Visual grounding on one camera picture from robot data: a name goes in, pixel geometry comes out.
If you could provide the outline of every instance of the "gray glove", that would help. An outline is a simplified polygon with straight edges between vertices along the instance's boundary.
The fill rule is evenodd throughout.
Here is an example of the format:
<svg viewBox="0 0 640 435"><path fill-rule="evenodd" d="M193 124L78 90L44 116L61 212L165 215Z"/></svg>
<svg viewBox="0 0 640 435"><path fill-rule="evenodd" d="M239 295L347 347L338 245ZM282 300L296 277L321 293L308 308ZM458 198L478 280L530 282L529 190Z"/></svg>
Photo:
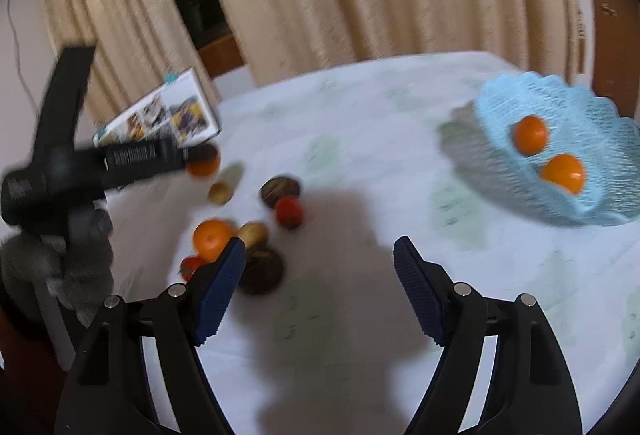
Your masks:
<svg viewBox="0 0 640 435"><path fill-rule="evenodd" d="M87 327L113 291L113 226L105 210L94 208L71 211L68 223L68 245L56 246L25 232L5 240L0 275L11 300L32 322L43 321L34 285L44 283L49 294L74 310Z"/></svg>

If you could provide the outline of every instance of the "cable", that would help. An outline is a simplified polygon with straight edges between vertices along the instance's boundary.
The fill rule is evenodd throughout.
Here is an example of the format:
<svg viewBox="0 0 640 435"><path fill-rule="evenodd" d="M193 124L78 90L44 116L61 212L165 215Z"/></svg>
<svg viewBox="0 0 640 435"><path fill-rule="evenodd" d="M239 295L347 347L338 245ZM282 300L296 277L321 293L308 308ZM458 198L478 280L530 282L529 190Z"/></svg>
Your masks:
<svg viewBox="0 0 640 435"><path fill-rule="evenodd" d="M29 87L27 86L27 82L24 80L24 76L22 75L22 63L20 62L20 41L18 40L18 32L15 29L14 19L11 16L11 0L6 0L6 15L9 19L9 25L11 26L11 30L14 34L15 67L18 71L18 78L20 79L20 83L22 84L22 89L24 90L24 93L31 104L31 109L33 110L33 113L37 119L38 104L36 103L36 100L33 97L33 94L31 93Z"/></svg>

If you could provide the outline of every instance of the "white wall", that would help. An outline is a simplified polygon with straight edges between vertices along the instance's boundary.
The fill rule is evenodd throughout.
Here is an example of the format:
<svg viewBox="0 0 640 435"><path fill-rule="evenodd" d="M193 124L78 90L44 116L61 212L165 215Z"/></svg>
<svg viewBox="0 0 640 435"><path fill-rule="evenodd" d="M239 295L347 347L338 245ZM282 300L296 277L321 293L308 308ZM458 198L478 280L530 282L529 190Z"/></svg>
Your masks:
<svg viewBox="0 0 640 435"><path fill-rule="evenodd" d="M22 74L40 105L55 63L43 0L11 0L11 15L20 43ZM7 0L0 0L0 171L28 161L34 131L35 116L18 78ZM92 120L82 115L76 139L88 140L93 131ZM8 231L0 221L0 238Z"/></svg>

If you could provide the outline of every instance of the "metal screw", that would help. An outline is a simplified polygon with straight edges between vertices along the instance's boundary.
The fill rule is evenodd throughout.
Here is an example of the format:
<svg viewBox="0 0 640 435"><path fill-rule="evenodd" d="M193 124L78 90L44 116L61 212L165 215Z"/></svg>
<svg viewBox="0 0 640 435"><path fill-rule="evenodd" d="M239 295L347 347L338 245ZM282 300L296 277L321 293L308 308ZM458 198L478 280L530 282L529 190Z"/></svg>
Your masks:
<svg viewBox="0 0 640 435"><path fill-rule="evenodd" d="M118 303L120 303L120 297L112 294L104 301L104 306L107 307L107 309L113 309Z"/></svg>
<svg viewBox="0 0 640 435"><path fill-rule="evenodd" d="M169 287L169 296L172 298L178 298L187 292L187 286L182 283L174 283Z"/></svg>
<svg viewBox="0 0 640 435"><path fill-rule="evenodd" d="M453 286L453 292L459 296L469 296L471 294L471 287L466 283L457 283Z"/></svg>
<svg viewBox="0 0 640 435"><path fill-rule="evenodd" d="M530 294L521 294L520 301L522 301L527 307L533 307L536 304L536 299Z"/></svg>

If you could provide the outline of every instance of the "white tablecloth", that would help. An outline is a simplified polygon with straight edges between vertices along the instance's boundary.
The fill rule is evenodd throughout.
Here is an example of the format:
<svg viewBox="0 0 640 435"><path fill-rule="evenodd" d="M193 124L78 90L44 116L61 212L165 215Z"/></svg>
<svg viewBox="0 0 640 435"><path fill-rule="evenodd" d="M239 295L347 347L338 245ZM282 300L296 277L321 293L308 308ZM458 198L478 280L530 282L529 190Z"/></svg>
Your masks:
<svg viewBox="0 0 640 435"><path fill-rule="evenodd" d="M554 227L472 192L441 152L440 125L513 67L485 53L401 57L314 73L219 107L223 165L244 165L234 198L210 182L157 178L110 199L116 290L130 300L179 281L191 234L213 217L262 220L287 262L272 295L234 296L198 349L238 435L404 432L440 350L422 335L394 273L394 241L482 295L540 301L574 379L585 432L640 354L640 224ZM303 184L306 222L278 228L258 198L270 177ZM495 340L487 339L463 428L478 421ZM176 427L157 355L147 350L161 419Z"/></svg>

